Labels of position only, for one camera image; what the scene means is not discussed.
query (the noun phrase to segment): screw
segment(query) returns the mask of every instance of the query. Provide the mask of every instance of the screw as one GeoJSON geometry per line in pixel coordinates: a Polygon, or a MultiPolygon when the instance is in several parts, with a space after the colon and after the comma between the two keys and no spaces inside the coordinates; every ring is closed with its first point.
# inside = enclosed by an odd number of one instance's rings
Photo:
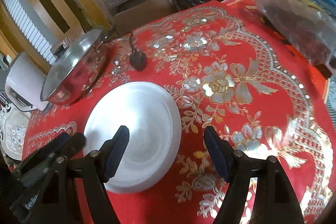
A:
{"type": "Polygon", "coordinates": [[[274,156],[269,156],[268,159],[271,161],[271,162],[277,162],[278,159],[274,156]]]}
{"type": "Polygon", "coordinates": [[[234,153],[237,157],[241,157],[242,155],[244,155],[243,151],[241,151],[241,150],[235,150],[233,153],[234,153]]]}
{"type": "Polygon", "coordinates": [[[58,164],[61,164],[64,160],[65,160],[65,158],[61,156],[61,157],[58,157],[58,158],[56,159],[56,162],[57,162],[58,164]]]}
{"type": "Polygon", "coordinates": [[[99,153],[100,153],[99,150],[92,150],[90,152],[90,156],[94,158],[94,157],[97,157],[99,153]]]}

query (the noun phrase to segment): red tablecloth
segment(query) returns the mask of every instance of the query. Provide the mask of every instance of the red tablecloth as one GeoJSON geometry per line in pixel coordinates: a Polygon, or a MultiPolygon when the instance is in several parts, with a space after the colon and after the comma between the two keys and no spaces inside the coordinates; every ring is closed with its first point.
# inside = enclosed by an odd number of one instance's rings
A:
{"type": "MultiPolygon", "coordinates": [[[[134,32],[135,45],[148,57],[143,72],[128,63],[127,38],[113,41],[107,69],[84,98],[53,106],[46,116],[32,113],[23,158],[60,131],[83,132],[96,103],[113,88],[150,81],[180,109],[181,146],[168,173],[150,189],[108,193],[122,224],[213,222],[227,185],[203,145],[210,124],[252,157],[277,156],[312,223],[335,189],[335,132],[310,72],[261,17],[253,0],[211,1],[143,26],[134,32]]],[[[252,179],[242,223],[249,220],[255,186],[252,179]]],[[[89,221],[82,187],[79,192],[89,221]]]]}

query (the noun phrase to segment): white slatted panel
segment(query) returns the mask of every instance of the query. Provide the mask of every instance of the white slatted panel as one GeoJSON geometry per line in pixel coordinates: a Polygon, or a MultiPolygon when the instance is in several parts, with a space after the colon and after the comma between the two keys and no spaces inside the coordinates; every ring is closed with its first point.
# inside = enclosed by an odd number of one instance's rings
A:
{"type": "Polygon", "coordinates": [[[37,27],[30,20],[29,16],[24,11],[23,7],[18,0],[3,0],[7,10],[19,27],[21,32],[25,35],[28,41],[34,46],[34,48],[43,56],[43,58],[53,64],[55,57],[50,52],[51,45],[45,39],[45,37],[39,32],[37,27]]]}

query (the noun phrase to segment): bowl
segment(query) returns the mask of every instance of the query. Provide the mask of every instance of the bowl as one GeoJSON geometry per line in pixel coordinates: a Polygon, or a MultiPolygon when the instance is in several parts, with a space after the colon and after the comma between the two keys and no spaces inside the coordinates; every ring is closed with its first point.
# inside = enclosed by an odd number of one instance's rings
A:
{"type": "Polygon", "coordinates": [[[173,98],[149,82],[131,82],[107,93],[86,123],[84,155],[127,126],[130,140],[118,170],[105,187],[115,193],[141,192],[169,170],[179,150],[181,118],[173,98]]]}

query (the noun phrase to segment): clear plastic bag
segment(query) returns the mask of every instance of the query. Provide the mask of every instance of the clear plastic bag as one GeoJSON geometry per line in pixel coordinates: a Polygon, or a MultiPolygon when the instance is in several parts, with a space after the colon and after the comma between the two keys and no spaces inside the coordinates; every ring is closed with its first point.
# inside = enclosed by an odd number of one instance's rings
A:
{"type": "Polygon", "coordinates": [[[329,64],[336,49],[336,25],[307,0],[255,0],[256,7],[313,64],[329,64]]]}

